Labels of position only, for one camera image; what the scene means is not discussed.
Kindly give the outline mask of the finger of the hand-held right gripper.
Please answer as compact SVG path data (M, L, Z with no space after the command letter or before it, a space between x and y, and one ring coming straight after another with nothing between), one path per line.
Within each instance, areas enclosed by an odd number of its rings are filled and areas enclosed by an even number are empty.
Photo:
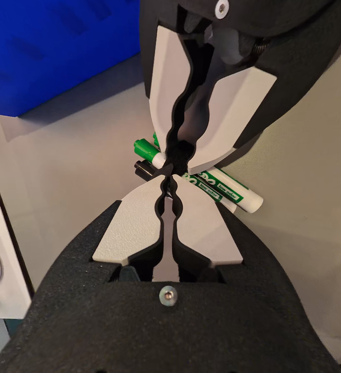
M158 26L150 89L150 114L163 160L167 136L173 126L173 108L183 94L191 73L190 58L179 35Z
M188 162L189 174L209 169L236 150L235 142L276 80L275 75L250 67L216 82L208 105L208 126Z

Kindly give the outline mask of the blue plastic bin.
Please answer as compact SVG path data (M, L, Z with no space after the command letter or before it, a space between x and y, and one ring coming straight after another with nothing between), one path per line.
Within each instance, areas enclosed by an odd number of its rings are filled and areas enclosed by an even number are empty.
M16 117L140 52L140 1L0 0L0 115Z

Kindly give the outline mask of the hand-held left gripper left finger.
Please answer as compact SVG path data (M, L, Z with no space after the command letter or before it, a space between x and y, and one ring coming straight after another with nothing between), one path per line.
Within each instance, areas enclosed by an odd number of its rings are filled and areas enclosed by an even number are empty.
M164 197L166 176L157 176L120 201L92 259L122 266L133 263L157 243L162 231L156 203Z

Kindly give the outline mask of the green dry erase marker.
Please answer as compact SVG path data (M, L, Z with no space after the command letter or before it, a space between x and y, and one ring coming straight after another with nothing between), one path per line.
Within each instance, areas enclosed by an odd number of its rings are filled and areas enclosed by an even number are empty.
M166 160L164 153L160 152L154 145L152 145L146 139L143 138L136 140L134 142L134 151L144 160L150 162L156 169L161 169L164 166ZM231 200L223 196L222 193L212 188L212 186L208 184L206 181L202 180L201 177L185 173L182 175L182 178L203 190L205 193L210 195L210 197L213 198L215 202L221 203L230 212L233 213L236 210L236 204L234 204Z
M256 212L263 204L262 197L221 169L211 167L193 176L201 177L212 188L248 213Z

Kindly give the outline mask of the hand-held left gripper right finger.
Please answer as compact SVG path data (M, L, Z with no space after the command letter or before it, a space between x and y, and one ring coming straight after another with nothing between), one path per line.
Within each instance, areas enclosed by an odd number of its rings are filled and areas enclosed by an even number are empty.
M172 175L175 185L173 202L181 202L177 217L178 241L191 253L206 258L208 267L241 264L243 257L218 209L217 203L203 190L181 176Z

